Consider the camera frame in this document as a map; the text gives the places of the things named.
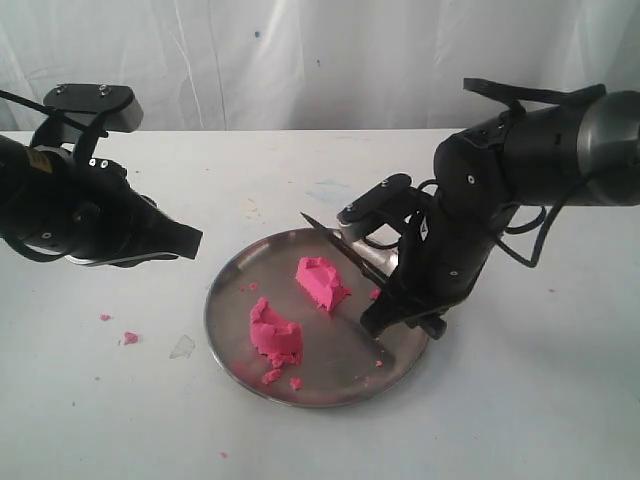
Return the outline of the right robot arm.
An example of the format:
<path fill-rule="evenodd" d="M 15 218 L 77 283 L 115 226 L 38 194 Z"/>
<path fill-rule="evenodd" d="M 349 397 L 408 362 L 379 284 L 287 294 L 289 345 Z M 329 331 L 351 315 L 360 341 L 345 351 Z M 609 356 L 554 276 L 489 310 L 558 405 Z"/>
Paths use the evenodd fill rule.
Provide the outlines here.
<path fill-rule="evenodd" d="M 597 85 L 571 93 L 500 89 L 496 118 L 443 141 L 434 155 L 434 192 L 386 183 L 366 194 L 368 213 L 399 234 L 398 263 L 361 316 L 378 336 L 404 323 L 439 338 L 444 313 L 473 290 L 494 248 L 513 232 L 523 206 L 537 206 L 538 232 L 527 267 L 539 261 L 565 206 L 639 202 L 639 96 Z"/>

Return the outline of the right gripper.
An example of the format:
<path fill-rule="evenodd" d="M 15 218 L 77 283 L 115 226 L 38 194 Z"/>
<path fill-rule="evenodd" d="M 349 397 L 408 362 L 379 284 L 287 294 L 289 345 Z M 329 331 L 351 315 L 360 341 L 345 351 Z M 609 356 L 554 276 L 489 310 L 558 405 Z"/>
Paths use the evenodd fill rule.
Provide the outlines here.
<path fill-rule="evenodd" d="M 399 262 L 359 323 L 373 338 L 405 324 L 439 340 L 442 316 L 465 300 L 510 223 L 500 201 L 416 199 L 398 242 Z"/>

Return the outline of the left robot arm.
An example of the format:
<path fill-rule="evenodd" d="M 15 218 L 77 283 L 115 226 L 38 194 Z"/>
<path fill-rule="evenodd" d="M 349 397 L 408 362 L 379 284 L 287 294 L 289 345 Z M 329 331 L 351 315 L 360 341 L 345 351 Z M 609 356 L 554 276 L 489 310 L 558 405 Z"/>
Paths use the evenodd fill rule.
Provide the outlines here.
<path fill-rule="evenodd" d="M 202 237 L 136 192 L 112 160 L 1 139 L 1 238 L 28 260 L 120 268 L 193 260 Z"/>

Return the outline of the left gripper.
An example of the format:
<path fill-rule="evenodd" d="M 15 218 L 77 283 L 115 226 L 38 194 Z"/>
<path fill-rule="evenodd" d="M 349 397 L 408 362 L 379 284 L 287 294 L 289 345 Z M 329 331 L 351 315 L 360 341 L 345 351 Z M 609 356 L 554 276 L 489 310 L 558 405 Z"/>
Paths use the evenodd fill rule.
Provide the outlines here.
<path fill-rule="evenodd" d="M 203 232 L 133 190 L 127 170 L 62 148 L 19 146 L 19 254 L 49 263 L 137 266 L 195 260 Z"/>

